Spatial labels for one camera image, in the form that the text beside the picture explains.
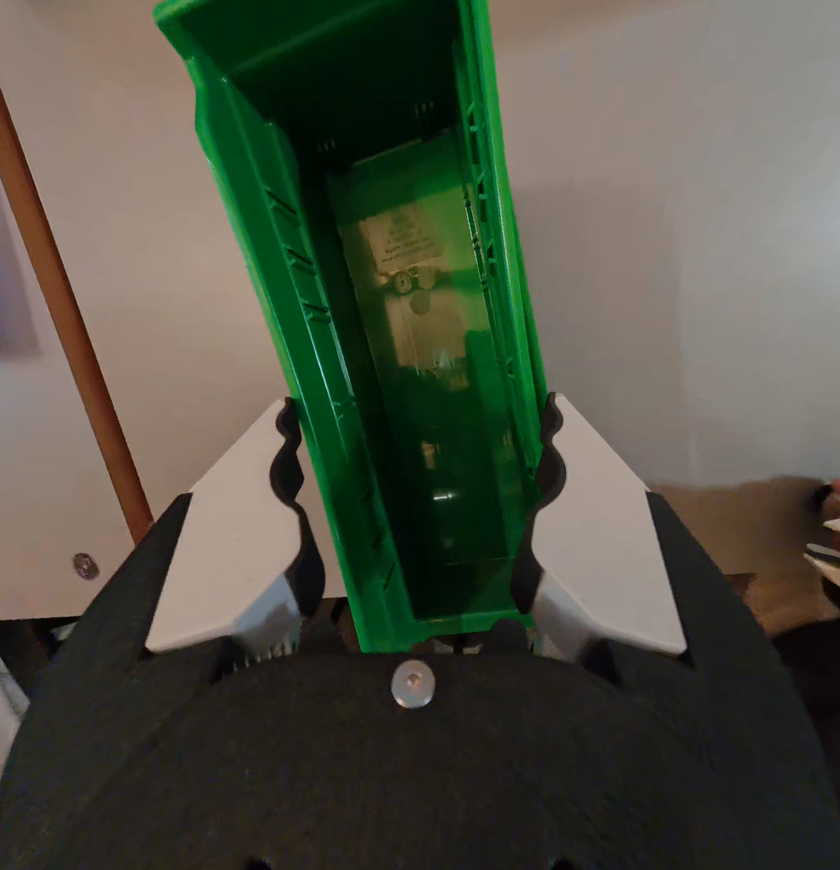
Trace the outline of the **person's dark trousers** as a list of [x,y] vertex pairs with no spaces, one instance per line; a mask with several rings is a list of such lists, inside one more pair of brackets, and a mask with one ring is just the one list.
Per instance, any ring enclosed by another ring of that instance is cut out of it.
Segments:
[[840,617],[773,637],[818,732],[840,818]]

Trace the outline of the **green plastic bin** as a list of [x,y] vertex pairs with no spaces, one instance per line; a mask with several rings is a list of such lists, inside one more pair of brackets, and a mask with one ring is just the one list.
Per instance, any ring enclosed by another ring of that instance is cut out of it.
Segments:
[[547,378],[486,1],[162,1],[364,651],[526,620]]

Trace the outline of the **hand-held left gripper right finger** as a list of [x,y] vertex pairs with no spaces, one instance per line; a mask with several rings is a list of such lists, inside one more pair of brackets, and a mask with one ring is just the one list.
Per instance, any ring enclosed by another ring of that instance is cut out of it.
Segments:
[[547,400],[543,455],[515,559],[512,595],[543,655],[580,662],[613,640],[680,657],[687,635],[652,514],[650,490],[561,393]]

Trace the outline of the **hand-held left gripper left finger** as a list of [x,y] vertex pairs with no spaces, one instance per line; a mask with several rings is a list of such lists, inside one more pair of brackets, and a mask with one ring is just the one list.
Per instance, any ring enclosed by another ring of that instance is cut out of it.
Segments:
[[290,654],[325,592],[299,496],[306,474],[294,398],[277,400],[191,490],[146,648],[228,637],[249,658]]

